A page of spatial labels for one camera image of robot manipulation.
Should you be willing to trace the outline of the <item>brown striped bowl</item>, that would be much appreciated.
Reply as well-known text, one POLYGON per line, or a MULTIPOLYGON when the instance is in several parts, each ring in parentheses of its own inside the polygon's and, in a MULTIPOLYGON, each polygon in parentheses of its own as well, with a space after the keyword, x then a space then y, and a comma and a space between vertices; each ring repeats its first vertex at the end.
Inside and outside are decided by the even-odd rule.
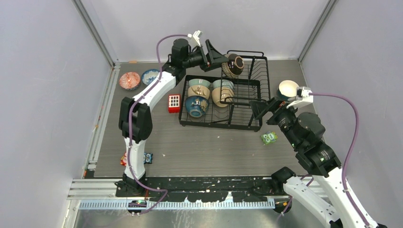
POLYGON ((222 72, 226 77, 237 78, 244 69, 245 63, 241 56, 237 54, 226 54, 228 62, 222 63, 222 72))

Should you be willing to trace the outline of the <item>teal white dotted bowl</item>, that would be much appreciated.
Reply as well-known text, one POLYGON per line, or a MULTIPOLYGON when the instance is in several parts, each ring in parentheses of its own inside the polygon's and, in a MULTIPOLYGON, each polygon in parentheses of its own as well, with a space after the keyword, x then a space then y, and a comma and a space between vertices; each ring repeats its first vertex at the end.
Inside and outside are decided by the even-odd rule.
POLYGON ((283 101, 295 98, 297 96, 297 88, 299 85, 292 80, 284 80, 279 83, 277 88, 277 97, 283 101))

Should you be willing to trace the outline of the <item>black wire dish rack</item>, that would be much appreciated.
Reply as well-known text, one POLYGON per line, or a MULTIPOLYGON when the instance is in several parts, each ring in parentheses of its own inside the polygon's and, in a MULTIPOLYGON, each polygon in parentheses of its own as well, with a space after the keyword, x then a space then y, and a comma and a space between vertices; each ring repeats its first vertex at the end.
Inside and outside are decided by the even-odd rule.
POLYGON ((257 132, 262 127, 262 119, 253 116, 250 101, 267 101, 271 97, 268 59, 261 51, 229 50, 245 62, 244 69, 235 78, 226 77, 223 72, 214 76, 187 75, 182 89, 182 106, 179 123, 182 126, 200 126, 257 132), (201 117, 192 117, 186 110, 186 99, 190 80, 205 79, 219 83, 219 101, 209 98, 209 107, 201 117))

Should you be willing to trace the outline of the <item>white blue floral bowl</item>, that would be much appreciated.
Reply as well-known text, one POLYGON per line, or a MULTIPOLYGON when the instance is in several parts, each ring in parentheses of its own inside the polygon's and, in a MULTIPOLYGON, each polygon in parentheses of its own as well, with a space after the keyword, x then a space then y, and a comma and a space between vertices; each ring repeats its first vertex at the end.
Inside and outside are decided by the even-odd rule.
POLYGON ((159 77, 160 71, 158 69, 148 69, 144 71, 141 75, 141 81, 143 84, 148 86, 151 84, 156 78, 159 77))

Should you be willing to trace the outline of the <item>blue zigzag pattern bowl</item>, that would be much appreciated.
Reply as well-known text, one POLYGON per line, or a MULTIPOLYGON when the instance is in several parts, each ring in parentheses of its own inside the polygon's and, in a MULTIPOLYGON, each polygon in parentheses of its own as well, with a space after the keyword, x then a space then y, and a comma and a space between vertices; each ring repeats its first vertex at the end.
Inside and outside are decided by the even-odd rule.
POLYGON ((136 72, 127 72, 119 78, 119 85, 125 90, 136 90, 141 84, 141 77, 136 72))

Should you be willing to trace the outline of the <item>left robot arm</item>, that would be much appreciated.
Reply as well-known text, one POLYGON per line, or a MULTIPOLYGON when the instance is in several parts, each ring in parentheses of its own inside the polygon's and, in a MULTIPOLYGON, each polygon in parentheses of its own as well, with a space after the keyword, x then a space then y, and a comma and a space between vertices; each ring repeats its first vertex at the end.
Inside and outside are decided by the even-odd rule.
POLYGON ((220 68, 229 59, 217 51, 209 40, 207 52, 201 45, 191 47, 188 40, 176 39, 164 64, 160 64, 159 76, 133 98, 121 101, 118 127, 126 143, 126 167, 122 180, 115 183, 118 197, 139 197, 152 188, 145 184, 144 150, 152 133, 152 110, 155 105, 184 78, 186 70, 199 67, 208 72, 220 68))

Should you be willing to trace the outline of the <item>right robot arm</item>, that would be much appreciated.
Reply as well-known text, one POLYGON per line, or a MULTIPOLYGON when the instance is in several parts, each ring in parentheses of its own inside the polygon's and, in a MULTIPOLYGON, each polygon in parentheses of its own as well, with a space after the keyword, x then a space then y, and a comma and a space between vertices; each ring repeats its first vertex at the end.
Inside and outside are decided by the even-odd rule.
POLYGON ((327 203, 309 189, 288 167, 271 175, 271 188, 278 195, 288 194, 308 209, 326 228, 383 228, 364 209, 350 188, 344 168, 334 150, 322 139, 325 127, 317 114, 303 112, 277 97, 268 101, 252 100, 254 118, 272 116, 268 125, 277 125, 294 151, 298 163, 322 187, 330 199, 327 203))

